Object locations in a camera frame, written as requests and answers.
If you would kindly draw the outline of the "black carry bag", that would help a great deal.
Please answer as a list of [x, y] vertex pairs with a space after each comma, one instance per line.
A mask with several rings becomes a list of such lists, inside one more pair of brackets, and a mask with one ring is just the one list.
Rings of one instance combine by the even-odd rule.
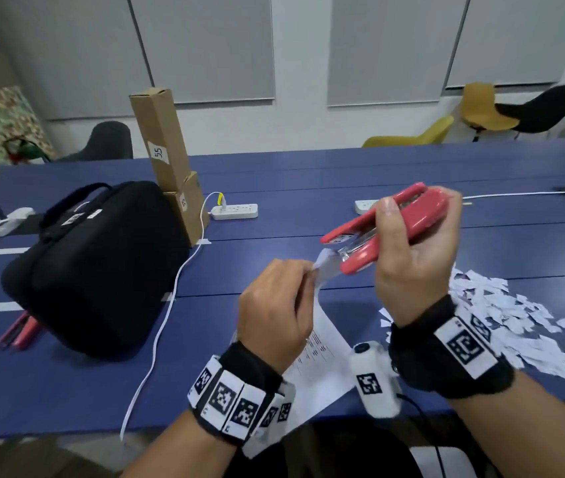
[[154, 182], [95, 183], [49, 208], [4, 292], [65, 347], [116, 361], [149, 337], [189, 238]]

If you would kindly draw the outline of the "tall cardboard box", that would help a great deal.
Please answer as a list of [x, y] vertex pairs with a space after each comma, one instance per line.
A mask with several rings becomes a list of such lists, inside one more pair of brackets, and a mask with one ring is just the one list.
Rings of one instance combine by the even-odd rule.
[[172, 91], [150, 88], [129, 101], [160, 188], [182, 192], [191, 168]]

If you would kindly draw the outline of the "black left wristband with markers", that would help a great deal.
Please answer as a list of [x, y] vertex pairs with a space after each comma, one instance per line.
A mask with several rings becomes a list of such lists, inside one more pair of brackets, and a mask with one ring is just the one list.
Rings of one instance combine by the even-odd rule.
[[212, 356], [187, 394], [197, 423], [209, 434], [242, 449], [251, 459], [278, 443], [296, 395], [283, 379], [242, 343]]

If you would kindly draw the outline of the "white charger adapter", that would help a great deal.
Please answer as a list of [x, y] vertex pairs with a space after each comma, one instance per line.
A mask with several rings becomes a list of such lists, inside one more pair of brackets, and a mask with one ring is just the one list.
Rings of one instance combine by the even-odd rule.
[[7, 217], [0, 220], [0, 238], [9, 235], [17, 229], [26, 219], [35, 214], [33, 208], [22, 207], [10, 212]]

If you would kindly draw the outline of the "person's right forearm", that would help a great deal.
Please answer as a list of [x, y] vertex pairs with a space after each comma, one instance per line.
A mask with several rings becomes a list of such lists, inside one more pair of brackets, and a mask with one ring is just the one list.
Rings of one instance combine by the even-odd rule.
[[565, 403], [525, 373], [449, 404], [504, 478], [565, 478]]

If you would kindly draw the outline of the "black wristband with markers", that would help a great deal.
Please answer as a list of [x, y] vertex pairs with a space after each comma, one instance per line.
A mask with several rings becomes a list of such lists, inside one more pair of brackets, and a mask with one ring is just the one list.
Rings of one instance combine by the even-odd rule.
[[278, 443], [296, 395], [283, 379], [242, 343], [212, 356], [187, 394], [197, 423], [209, 434], [242, 449], [251, 459]]
[[388, 353], [410, 387], [447, 400], [504, 392], [514, 367], [491, 347], [491, 331], [446, 295], [412, 323], [392, 325]]

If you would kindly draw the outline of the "person's left forearm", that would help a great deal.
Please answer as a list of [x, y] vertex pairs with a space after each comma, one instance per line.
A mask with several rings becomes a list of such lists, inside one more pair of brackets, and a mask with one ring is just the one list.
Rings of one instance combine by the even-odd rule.
[[222, 478], [236, 452], [237, 446], [209, 434], [186, 410], [120, 478]]

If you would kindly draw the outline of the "person's black clothing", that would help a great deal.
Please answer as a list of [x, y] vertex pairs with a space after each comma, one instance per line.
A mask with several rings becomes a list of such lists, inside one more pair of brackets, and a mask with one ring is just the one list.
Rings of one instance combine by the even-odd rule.
[[303, 425], [246, 458], [238, 451], [223, 478], [423, 478], [409, 447], [369, 419]]

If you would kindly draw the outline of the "black chair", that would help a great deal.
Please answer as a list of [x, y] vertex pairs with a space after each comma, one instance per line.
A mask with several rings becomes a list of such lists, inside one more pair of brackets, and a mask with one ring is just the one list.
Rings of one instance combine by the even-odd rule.
[[565, 118], [565, 85], [555, 85], [523, 104], [495, 103], [496, 111], [519, 122], [518, 134], [547, 132]]

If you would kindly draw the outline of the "person's left hand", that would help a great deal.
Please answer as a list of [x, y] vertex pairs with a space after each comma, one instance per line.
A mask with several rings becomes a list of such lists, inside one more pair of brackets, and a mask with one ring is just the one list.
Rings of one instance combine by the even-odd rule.
[[314, 329], [296, 320], [296, 295], [314, 263], [273, 259], [239, 298], [237, 338], [279, 375], [300, 356]]

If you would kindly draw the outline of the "black right wristband with markers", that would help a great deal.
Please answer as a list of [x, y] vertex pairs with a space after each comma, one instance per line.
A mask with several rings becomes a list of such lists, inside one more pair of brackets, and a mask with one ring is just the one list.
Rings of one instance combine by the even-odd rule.
[[447, 400], [504, 392], [514, 367], [491, 347], [491, 331], [446, 295], [412, 323], [392, 325], [388, 353], [410, 387]]

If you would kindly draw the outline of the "yellow chair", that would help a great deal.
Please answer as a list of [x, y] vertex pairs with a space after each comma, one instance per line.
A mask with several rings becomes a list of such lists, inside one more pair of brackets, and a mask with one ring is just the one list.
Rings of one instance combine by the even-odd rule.
[[372, 136], [363, 144], [362, 148], [376, 148], [387, 146], [414, 146], [442, 144], [454, 123], [452, 115], [446, 115], [436, 120], [429, 128], [417, 136]]
[[460, 104], [463, 122], [475, 130], [472, 142], [478, 142], [484, 131], [506, 131], [514, 129], [519, 119], [502, 115], [495, 106], [495, 85], [473, 82], [464, 86]]

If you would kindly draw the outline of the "pile of white paper scraps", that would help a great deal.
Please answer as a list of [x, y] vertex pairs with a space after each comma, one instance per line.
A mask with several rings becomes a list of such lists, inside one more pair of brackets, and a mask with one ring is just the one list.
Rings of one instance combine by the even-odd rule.
[[505, 279], [453, 266], [449, 295], [457, 315], [515, 369], [565, 379], [565, 318], [510, 290]]

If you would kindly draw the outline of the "white printed paper sheet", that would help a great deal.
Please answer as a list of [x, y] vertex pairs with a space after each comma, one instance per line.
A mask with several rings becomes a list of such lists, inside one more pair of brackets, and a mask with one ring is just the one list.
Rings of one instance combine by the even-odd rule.
[[313, 331], [302, 353], [284, 373], [278, 395], [243, 445], [242, 453], [248, 459], [280, 442], [354, 386], [349, 369], [351, 347], [318, 302], [322, 286], [341, 274], [340, 263], [331, 249], [322, 250], [314, 263]]

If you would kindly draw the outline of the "red and green object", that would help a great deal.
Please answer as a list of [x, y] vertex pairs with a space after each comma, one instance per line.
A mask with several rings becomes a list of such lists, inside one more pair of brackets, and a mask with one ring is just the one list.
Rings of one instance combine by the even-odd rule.
[[38, 144], [24, 137], [11, 137], [2, 144], [8, 161], [13, 166], [29, 164], [47, 164], [52, 159]]

